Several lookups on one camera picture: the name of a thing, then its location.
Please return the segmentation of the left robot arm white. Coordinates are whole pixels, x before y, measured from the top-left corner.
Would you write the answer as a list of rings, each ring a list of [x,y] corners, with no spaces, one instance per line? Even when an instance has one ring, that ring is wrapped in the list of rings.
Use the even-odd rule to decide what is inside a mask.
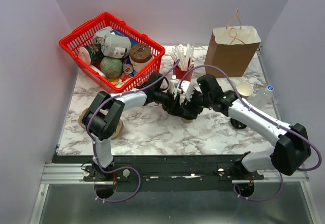
[[[168,114],[186,117],[180,100],[160,89],[164,77],[158,72],[153,72],[149,80],[139,88],[118,94],[101,91],[87,109],[82,121],[92,139],[93,161],[97,164],[95,175],[100,180],[106,181],[112,177],[111,136],[117,129],[123,111],[156,102],[162,105]]]

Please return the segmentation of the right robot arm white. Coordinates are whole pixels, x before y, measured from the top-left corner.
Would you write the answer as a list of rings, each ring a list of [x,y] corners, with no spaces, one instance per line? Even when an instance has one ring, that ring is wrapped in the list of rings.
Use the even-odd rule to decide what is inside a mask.
[[[273,145],[271,150],[249,151],[237,159],[233,168],[237,178],[245,179],[257,170],[278,170],[291,176],[311,155],[306,142],[307,130],[303,125],[277,120],[237,97],[234,91],[223,92],[211,74],[201,76],[197,82],[200,91],[196,91],[188,81],[180,81],[178,85],[178,90],[193,103],[191,112],[197,108],[212,108],[248,126]]]

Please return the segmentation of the brown paper coffee cup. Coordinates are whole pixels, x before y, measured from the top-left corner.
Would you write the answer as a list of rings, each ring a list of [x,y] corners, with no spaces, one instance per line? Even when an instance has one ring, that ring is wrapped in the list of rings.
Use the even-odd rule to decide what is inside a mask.
[[[183,122],[183,123],[191,123],[191,122],[193,122],[193,119],[186,119],[186,118],[181,118],[181,121]]]

